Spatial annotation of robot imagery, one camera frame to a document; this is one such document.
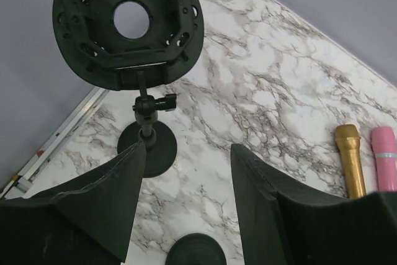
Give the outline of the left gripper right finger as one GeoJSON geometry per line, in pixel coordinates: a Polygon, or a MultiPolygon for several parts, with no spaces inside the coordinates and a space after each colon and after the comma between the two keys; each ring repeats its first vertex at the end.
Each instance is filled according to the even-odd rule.
{"type": "Polygon", "coordinates": [[[314,189],[231,146],[246,264],[395,264],[396,194],[346,199],[314,189]]]}

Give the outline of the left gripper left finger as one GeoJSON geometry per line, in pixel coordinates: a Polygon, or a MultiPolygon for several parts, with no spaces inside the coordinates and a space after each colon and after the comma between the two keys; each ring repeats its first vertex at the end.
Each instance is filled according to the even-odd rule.
{"type": "Polygon", "coordinates": [[[1,201],[1,264],[126,261],[146,150],[112,160],[28,199],[1,201]]]}

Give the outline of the gold microphone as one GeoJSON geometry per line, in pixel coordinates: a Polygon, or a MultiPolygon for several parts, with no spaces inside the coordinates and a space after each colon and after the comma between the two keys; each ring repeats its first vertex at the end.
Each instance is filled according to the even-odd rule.
{"type": "Polygon", "coordinates": [[[334,138],[340,152],[349,198],[365,196],[367,192],[360,157],[360,135],[356,126],[345,124],[336,127],[334,138]]]}

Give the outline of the pink microphone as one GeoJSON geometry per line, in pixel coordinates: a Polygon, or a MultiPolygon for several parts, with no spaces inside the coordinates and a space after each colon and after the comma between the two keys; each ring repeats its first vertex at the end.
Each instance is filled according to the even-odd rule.
{"type": "Polygon", "coordinates": [[[375,127],[371,132],[378,190],[396,192],[396,140],[391,127],[375,127]]]}

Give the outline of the black round-base pink-mic stand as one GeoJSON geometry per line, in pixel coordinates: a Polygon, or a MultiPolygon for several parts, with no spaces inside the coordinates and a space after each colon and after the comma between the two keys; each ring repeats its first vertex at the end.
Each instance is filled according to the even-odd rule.
{"type": "Polygon", "coordinates": [[[192,233],[177,240],[169,250],[165,265],[227,265],[221,246],[212,237],[192,233]]]}

